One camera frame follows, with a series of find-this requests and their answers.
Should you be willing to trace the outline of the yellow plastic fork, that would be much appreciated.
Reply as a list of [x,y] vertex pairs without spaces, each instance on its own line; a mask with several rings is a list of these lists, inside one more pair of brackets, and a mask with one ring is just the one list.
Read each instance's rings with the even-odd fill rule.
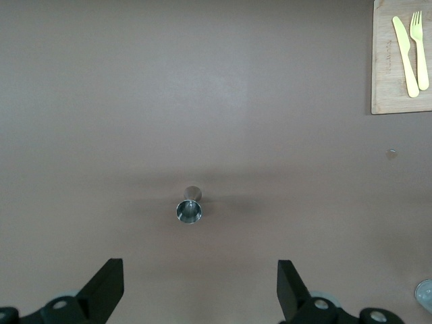
[[425,57],[423,42],[423,19],[422,11],[416,11],[410,21],[410,37],[416,45],[416,72],[418,88],[421,91],[429,88],[429,75]]

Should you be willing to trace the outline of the green sleeved glass bottle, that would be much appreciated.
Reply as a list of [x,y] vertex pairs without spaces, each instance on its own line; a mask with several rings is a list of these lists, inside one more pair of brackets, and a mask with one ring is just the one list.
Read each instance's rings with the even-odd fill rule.
[[423,280],[414,291],[416,301],[432,314],[432,279]]

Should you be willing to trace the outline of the brown table cover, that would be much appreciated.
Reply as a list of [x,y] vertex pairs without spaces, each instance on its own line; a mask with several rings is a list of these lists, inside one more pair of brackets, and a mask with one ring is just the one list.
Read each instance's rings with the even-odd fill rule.
[[109,324],[278,324],[289,259],[352,315],[432,324],[432,113],[371,114],[372,19],[373,0],[0,0],[0,306],[121,258]]

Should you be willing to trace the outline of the yellow plastic knife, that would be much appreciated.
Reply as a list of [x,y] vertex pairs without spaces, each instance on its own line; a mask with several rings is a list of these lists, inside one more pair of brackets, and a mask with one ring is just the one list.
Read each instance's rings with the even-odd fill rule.
[[408,39],[408,33],[398,16],[392,18],[392,24],[394,26],[402,58],[402,67],[404,70],[407,93],[410,98],[415,98],[419,95],[420,90],[409,58],[410,41]]

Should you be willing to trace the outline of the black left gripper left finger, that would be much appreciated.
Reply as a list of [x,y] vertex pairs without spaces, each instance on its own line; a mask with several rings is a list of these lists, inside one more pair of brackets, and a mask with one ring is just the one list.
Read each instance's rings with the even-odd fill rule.
[[106,324],[124,295],[124,262],[109,259],[74,296],[60,296],[21,317],[0,307],[0,324]]

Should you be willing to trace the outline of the steel jigger measuring cup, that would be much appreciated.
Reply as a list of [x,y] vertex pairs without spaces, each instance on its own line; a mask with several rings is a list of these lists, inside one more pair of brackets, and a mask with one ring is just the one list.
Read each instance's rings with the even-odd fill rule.
[[199,201],[202,191],[197,186],[189,186],[184,191],[184,200],[176,207],[177,218],[185,224],[193,224],[202,217],[202,207]]

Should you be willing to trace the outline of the wooden cutting board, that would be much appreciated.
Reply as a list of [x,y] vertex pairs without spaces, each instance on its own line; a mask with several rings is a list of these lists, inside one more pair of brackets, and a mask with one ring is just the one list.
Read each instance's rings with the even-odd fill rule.
[[[392,18],[406,31],[414,13],[422,13],[423,44],[430,86],[411,98]],[[374,0],[371,113],[432,112],[432,0]]]

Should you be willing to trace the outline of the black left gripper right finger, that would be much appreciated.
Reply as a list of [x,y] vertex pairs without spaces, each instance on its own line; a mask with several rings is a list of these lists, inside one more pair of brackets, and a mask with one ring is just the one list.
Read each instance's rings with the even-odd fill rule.
[[277,264],[277,298],[284,315],[280,324],[405,324],[382,308],[364,308],[355,317],[327,295],[311,295],[289,260]]

